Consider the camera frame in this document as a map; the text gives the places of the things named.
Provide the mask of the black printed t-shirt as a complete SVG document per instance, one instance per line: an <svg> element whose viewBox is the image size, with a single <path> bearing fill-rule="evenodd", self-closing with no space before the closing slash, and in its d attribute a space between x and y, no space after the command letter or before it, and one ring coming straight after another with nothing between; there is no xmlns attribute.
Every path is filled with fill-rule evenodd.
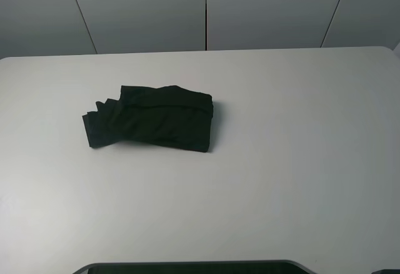
<svg viewBox="0 0 400 274"><path fill-rule="evenodd" d="M205 153L211 139L211 95L179 86L121 86L118 100L83 115L89 146L133 141Z"/></svg>

